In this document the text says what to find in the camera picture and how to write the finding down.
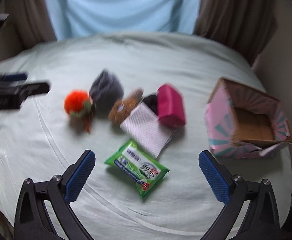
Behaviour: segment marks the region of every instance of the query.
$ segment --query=cardboard box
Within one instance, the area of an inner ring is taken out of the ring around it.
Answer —
[[[292,143],[280,102],[262,91],[220,78],[207,103],[209,145],[216,156],[266,157]]]

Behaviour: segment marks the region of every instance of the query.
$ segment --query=brown stuffed animal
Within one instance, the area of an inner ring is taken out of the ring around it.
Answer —
[[[117,100],[108,115],[110,121],[119,126],[130,115],[131,111],[136,108],[143,93],[143,89],[138,88],[131,92],[126,99]]]

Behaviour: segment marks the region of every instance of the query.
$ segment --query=metal screw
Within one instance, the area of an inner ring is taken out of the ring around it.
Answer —
[[[268,179],[264,179],[264,180],[263,180],[263,183],[264,183],[265,185],[269,185],[269,184],[270,184],[270,181],[269,181]]]
[[[25,185],[28,185],[28,184],[30,184],[30,183],[31,183],[31,179],[25,179],[25,180],[24,180],[24,184],[25,184]]]
[[[233,178],[234,178],[235,181],[241,181],[242,180],[242,177],[240,175],[234,175]]]
[[[55,175],[55,176],[52,177],[53,181],[60,181],[60,179],[61,179],[60,175]]]

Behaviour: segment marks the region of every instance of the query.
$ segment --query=gray plush toy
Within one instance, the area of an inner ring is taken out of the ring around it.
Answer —
[[[89,91],[96,106],[96,113],[108,114],[119,99],[124,96],[124,90],[114,74],[103,70],[93,82]]]

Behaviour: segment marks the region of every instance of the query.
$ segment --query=orange fluffy ball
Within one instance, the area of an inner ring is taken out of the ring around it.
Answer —
[[[89,95],[84,90],[73,90],[65,98],[64,109],[67,114],[70,111],[79,112],[83,108],[83,102],[89,100]]]

